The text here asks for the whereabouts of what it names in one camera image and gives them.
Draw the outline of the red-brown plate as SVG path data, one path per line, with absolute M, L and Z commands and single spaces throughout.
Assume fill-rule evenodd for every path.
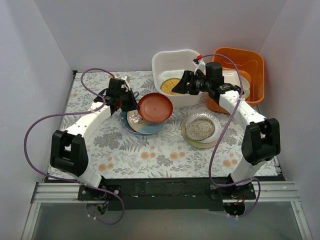
M 143 96 L 139 102 L 139 115 L 148 122 L 161 123 L 173 113 L 173 104 L 165 95 L 152 92 Z

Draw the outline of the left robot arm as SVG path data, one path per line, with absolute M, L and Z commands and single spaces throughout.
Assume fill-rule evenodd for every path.
M 97 128 L 118 109 L 123 112 L 138 110 L 129 77 L 111 78 L 108 87 L 93 100 L 89 113 L 81 116 L 66 130 L 56 130 L 52 135 L 50 166 L 90 186 L 89 194 L 95 200 L 106 196 L 103 177 L 89 164 L 86 141 Z

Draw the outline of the cream and blue plate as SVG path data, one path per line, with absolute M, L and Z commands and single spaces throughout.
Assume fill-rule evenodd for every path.
M 139 115 L 137 110 L 132 110 L 127 113 L 127 120 L 132 129 L 139 133 L 153 132 L 165 126 L 165 121 L 154 123 L 145 120 Z

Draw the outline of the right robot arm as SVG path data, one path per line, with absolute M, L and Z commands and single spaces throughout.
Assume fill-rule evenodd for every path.
M 208 96 L 230 113 L 244 129 L 241 144 L 242 159 L 229 174 L 225 184 L 212 182 L 212 192 L 237 199 L 250 188 L 256 172 L 281 151 L 280 124 L 275 118 L 266 118 L 242 99 L 243 86 L 226 83 L 219 62 L 209 62 L 205 71 L 185 70 L 179 83 L 172 89 L 178 94 Z

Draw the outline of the bamboo pattern plate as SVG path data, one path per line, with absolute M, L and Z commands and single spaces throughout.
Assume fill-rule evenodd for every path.
M 169 95 L 180 95 L 180 93 L 172 92 L 172 89 L 180 82 L 180 78 L 169 78 L 160 85 L 160 90 Z

